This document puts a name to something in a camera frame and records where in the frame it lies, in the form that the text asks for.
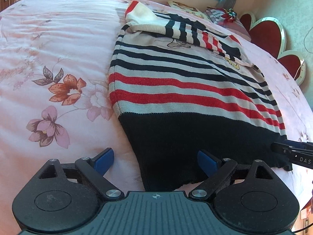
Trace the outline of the striped knit child sweater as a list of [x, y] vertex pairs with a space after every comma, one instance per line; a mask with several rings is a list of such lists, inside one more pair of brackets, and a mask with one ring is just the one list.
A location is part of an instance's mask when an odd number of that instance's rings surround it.
[[285, 124], [261, 70], [231, 34], [132, 1], [109, 69], [109, 98], [147, 191], [206, 179], [200, 150], [292, 170], [271, 151]]

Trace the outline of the pink floral bed sheet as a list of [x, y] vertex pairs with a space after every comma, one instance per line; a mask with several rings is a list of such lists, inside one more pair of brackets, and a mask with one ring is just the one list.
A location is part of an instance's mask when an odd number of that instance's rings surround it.
[[[212, 200], [188, 197], [204, 180], [145, 190], [109, 98], [132, 1], [235, 36], [277, 102], [285, 140], [312, 140], [312, 111], [288, 71], [222, 27], [145, 0], [23, 0], [1, 12], [1, 234], [290, 234], [312, 197], [312, 169], [291, 162], [291, 171], [237, 163]], [[102, 200], [74, 164], [109, 147], [104, 177], [122, 200]]]

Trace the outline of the red white bed headboard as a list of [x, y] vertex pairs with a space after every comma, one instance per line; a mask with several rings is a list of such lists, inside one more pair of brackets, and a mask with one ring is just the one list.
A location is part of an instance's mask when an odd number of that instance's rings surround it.
[[243, 14], [240, 22], [248, 31], [251, 42], [276, 58], [297, 85], [301, 85], [306, 76], [305, 58], [296, 50], [286, 49], [286, 32], [281, 22], [270, 16], [257, 20], [251, 12]]

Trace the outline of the striped pillow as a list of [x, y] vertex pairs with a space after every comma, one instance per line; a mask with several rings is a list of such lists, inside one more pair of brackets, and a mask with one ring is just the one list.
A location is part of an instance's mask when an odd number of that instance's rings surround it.
[[213, 23], [228, 29], [247, 41], [251, 41], [248, 31], [237, 18], [237, 13], [233, 9], [227, 10], [208, 6], [205, 14]]

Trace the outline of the red decorative item on pillow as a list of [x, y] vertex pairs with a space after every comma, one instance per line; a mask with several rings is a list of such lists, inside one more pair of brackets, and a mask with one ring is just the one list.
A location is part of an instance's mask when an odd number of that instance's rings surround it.
[[224, 13], [222, 14], [222, 18], [224, 18], [225, 22], [235, 22], [237, 19], [237, 13], [233, 9], [223, 9]]

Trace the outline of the yellow folded blanket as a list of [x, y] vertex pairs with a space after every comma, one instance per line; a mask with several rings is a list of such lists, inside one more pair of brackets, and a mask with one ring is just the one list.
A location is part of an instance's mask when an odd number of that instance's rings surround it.
[[211, 21], [210, 18], [206, 14], [204, 14], [203, 12], [201, 12], [200, 10], [198, 10], [195, 7], [188, 6], [188, 5], [185, 5], [183, 3], [179, 3], [179, 2], [175, 2], [175, 1], [167, 1], [167, 5], [169, 7], [173, 7], [174, 9], [178, 9], [178, 10], [184, 11], [186, 13], [192, 14], [194, 16], [197, 16], [201, 19]]

